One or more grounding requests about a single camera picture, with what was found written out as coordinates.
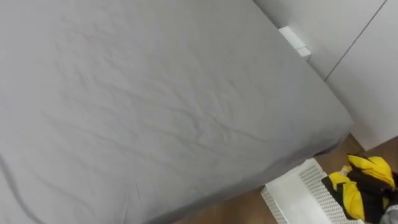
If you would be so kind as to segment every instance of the white plastic basket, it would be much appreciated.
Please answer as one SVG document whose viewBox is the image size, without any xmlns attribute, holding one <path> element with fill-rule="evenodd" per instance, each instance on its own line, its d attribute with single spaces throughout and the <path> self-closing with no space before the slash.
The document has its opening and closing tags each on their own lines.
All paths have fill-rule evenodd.
<svg viewBox="0 0 398 224">
<path fill-rule="evenodd" d="M 322 184 L 324 177 L 317 161 L 309 159 L 266 184 L 261 195 L 278 224 L 364 224 L 345 217 Z"/>
</svg>

